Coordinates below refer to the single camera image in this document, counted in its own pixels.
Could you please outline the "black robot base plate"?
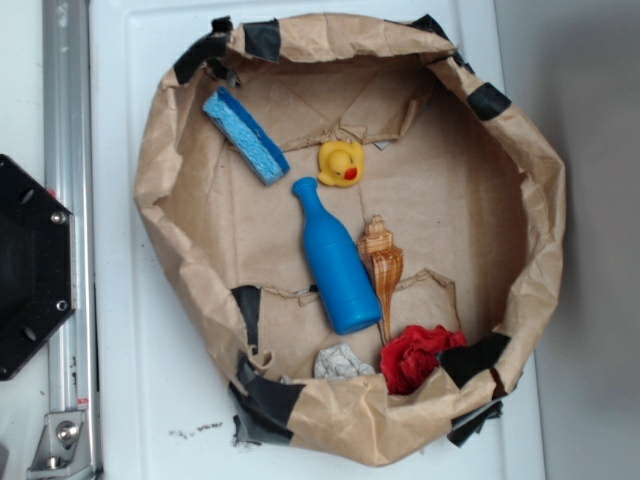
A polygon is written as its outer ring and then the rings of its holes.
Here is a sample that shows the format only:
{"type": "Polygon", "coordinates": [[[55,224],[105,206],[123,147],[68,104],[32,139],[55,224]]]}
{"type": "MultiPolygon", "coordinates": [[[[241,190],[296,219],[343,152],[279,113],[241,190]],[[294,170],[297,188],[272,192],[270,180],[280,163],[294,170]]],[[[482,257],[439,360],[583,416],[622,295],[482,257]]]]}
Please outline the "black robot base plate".
{"type": "Polygon", "coordinates": [[[9,381],[74,312],[73,214],[1,156],[1,379],[9,381]]]}

